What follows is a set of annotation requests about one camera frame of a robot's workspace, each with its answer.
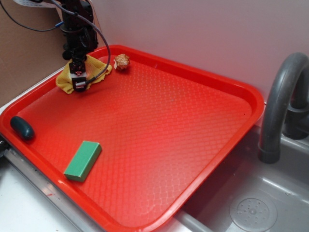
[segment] tray rim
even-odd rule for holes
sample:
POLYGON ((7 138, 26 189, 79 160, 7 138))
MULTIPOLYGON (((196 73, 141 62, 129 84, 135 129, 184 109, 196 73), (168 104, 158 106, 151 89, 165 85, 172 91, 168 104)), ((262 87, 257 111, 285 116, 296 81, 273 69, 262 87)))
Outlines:
MULTIPOLYGON (((112 231, 152 231, 154 229, 157 229, 161 225, 165 224, 166 221, 170 217, 172 217, 177 210, 183 205, 183 203, 193 194, 194 191, 192 189, 197 189, 201 183, 211 174, 211 172, 220 164, 220 162, 228 155, 229 151, 233 149, 233 147, 237 144, 237 142, 246 134, 247 131, 250 130, 250 128, 255 124, 255 122, 260 118, 263 110, 264 110, 264 99, 260 92, 258 92, 254 87, 237 81, 233 79, 229 79, 227 77, 214 74, 208 71, 204 71, 201 69, 193 68, 190 66, 187 66, 185 64, 180 64, 175 61, 171 61, 165 58, 160 58, 142 51, 138 51, 132 48, 128 48, 121 45, 111 45, 111 50, 114 53, 120 54, 125 52, 127 55, 131 57, 132 60, 134 59, 141 59, 144 62, 140 62, 142 64, 148 65, 150 67, 159 69, 164 72, 171 73, 171 69, 173 70, 172 74, 175 74, 179 77, 192 80, 196 83, 200 83, 205 85, 203 82, 207 82, 207 86, 217 89, 219 91, 222 91, 221 89, 217 88, 218 83, 223 84, 223 87, 225 87, 225 92, 229 93, 231 95, 240 97, 247 101, 252 109, 252 114, 250 118, 239 128, 237 131, 237 139, 235 139, 235 135, 232 137, 230 141, 228 141, 227 144, 224 145, 224 147, 220 150, 220 152, 209 162, 209 164, 204 168, 204 170, 194 179, 194 181, 186 188, 182 194, 175 199, 175 201, 172 203, 171 207, 168 208, 156 221, 153 223, 149 223, 147 225, 143 225, 140 227, 124 227, 120 225, 117 221, 115 221, 112 217, 107 217, 107 213, 105 213, 106 218, 102 218, 101 213, 98 212, 98 210, 91 205, 86 204, 82 199, 80 199, 80 196, 78 194, 78 190, 74 189, 72 191, 72 188, 70 186, 69 181, 62 181, 59 179, 59 176, 57 173, 50 172, 48 173, 46 170, 53 170, 53 167, 51 165, 44 163, 43 160, 40 160, 39 158, 36 158, 32 155, 30 155, 31 160, 29 160, 31 163, 33 163, 35 166, 40 167, 40 170, 60 189, 62 189, 74 202, 77 203, 87 214, 90 215, 90 217, 95 220, 101 227, 103 227, 106 230, 112 230, 112 231)), ((98 48, 94 52, 90 53, 89 55, 99 58, 102 56, 105 56, 106 48, 98 48)), ((14 116, 13 112, 18 112, 19 102, 26 101, 26 105, 29 105, 31 102, 31 99, 35 99, 35 97, 27 98, 29 95, 33 96, 41 96, 44 93, 48 92, 49 90, 53 89, 55 87, 54 79, 56 76, 61 72, 57 71, 56 73, 52 74, 50 78, 48 78, 46 81, 38 85, 37 87, 34 87, 32 90, 30 90, 25 95, 21 96, 19 99, 11 103, 4 109, 3 113, 0 115, 0 134, 3 135, 4 138, 6 138, 9 143, 11 143, 16 149, 20 152, 21 150, 26 151, 26 153, 31 152, 29 150, 29 146, 27 146, 27 143, 20 141, 16 138, 16 135, 12 134, 8 128, 5 128, 4 126, 4 118, 12 117, 14 116)))

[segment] sink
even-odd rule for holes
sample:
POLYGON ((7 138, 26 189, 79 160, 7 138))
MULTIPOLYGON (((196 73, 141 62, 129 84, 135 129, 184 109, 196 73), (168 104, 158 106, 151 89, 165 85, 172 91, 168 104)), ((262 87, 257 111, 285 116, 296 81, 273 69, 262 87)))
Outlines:
POLYGON ((214 232, 307 232, 309 146, 282 136, 280 160, 266 164, 258 141, 255 127, 182 210, 214 232))

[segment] dark blue object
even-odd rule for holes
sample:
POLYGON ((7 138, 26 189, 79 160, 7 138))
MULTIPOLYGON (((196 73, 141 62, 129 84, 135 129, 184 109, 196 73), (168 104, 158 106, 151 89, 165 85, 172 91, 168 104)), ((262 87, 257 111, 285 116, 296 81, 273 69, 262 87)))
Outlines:
POLYGON ((23 118, 14 116, 11 119, 11 127, 23 140, 31 140, 34 137, 34 130, 32 126, 23 118))

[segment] crumpled ball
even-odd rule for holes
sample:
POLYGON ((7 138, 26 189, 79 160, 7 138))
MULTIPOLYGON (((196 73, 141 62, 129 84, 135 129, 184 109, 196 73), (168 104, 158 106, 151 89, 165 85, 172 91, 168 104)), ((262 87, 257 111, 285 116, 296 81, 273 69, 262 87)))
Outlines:
POLYGON ((120 54, 115 57, 114 61, 115 61, 114 68, 116 70, 122 71, 129 66, 130 57, 127 56, 126 54, 120 54))

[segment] brown cardboard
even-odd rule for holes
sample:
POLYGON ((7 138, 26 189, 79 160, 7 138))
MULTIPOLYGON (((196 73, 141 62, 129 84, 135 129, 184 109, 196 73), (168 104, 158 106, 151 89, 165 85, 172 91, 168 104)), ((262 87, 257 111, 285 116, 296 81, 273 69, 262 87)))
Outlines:
MULTIPOLYGON (((19 23, 36 29, 60 22, 55 8, 32 8, 1 0, 19 23)), ((0 8, 0 106, 27 90, 67 61, 62 58, 66 42, 60 29, 35 32, 15 24, 0 8)))

